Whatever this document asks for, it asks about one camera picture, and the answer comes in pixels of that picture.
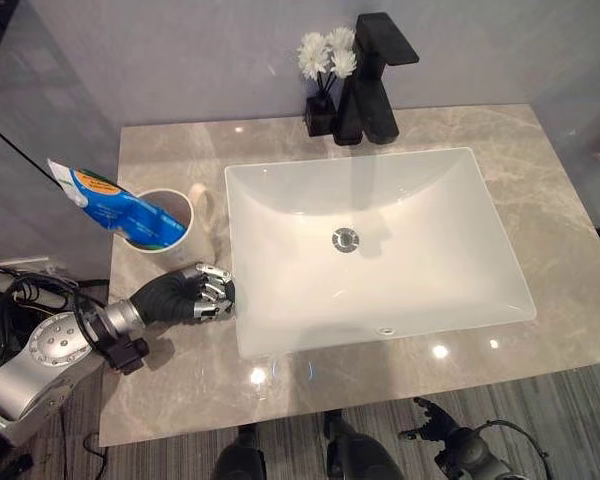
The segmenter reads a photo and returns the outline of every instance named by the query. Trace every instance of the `white sink basin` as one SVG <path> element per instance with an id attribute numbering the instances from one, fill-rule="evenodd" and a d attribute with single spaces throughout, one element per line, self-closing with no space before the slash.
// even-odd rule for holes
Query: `white sink basin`
<path id="1" fill-rule="evenodd" d="M 233 166 L 225 177 L 245 357 L 536 315 L 468 148 Z"/>

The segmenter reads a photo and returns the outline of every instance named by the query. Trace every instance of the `artificial flower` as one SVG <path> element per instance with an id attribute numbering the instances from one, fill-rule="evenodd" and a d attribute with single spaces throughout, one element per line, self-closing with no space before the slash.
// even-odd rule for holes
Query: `artificial flower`
<path id="1" fill-rule="evenodd" d="M 334 50 L 331 71 L 338 78 L 347 78 L 356 69 L 356 56 L 351 50 Z"/>
<path id="2" fill-rule="evenodd" d="M 333 51 L 351 50 L 355 34 L 350 28 L 339 27 L 327 35 L 327 44 Z"/>
<path id="3" fill-rule="evenodd" d="M 329 49 L 324 36 L 316 32 L 307 33 L 302 37 L 302 46 L 298 52 L 298 66 L 305 78 L 317 80 L 318 73 L 326 73 Z"/>

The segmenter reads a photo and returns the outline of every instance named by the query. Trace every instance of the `chrome drain stopper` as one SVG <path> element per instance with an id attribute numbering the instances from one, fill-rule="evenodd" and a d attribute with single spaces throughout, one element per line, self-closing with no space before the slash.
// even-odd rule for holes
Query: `chrome drain stopper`
<path id="1" fill-rule="evenodd" d="M 331 236 L 331 241 L 336 250 L 342 253 L 351 253 L 358 245 L 360 245 L 360 238 L 358 234 L 350 228 L 339 228 Z"/>

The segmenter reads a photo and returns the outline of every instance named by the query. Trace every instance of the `toothpaste tube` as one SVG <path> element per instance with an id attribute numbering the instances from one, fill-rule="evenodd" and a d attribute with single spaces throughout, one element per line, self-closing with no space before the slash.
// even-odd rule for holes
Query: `toothpaste tube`
<path id="1" fill-rule="evenodd" d="M 177 242 L 186 228 L 165 212 L 88 170 L 47 160 L 53 176 L 76 205 L 107 230 L 136 247 L 156 250 Z"/>

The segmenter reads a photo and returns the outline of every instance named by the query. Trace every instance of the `robotic arm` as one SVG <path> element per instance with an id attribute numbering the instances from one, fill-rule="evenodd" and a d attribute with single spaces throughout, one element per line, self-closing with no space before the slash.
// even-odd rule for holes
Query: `robotic arm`
<path id="1" fill-rule="evenodd" d="M 415 397 L 413 401 L 425 409 L 424 414 L 429 420 L 420 428 L 400 432 L 398 437 L 416 440 L 419 436 L 422 440 L 444 442 L 444 449 L 436 455 L 435 462 L 447 478 L 465 478 L 464 474 L 467 473 L 473 480 L 527 480 L 527 477 L 515 473 L 507 462 L 491 453 L 487 442 L 480 437 L 482 430 L 493 425 L 513 428 L 526 436 L 542 460 L 547 480 L 553 478 L 546 460 L 548 454 L 517 425 L 505 420 L 494 420 L 475 429 L 461 427 L 435 403 L 421 397 Z"/>
<path id="2" fill-rule="evenodd" d="M 140 368 L 149 347 L 130 334 L 161 321 L 213 320 L 234 298 L 230 273 L 205 264 L 155 278 L 105 308 L 76 297 L 73 312 L 43 321 L 0 367 L 0 458 L 31 437 L 103 359 L 125 375 Z"/>

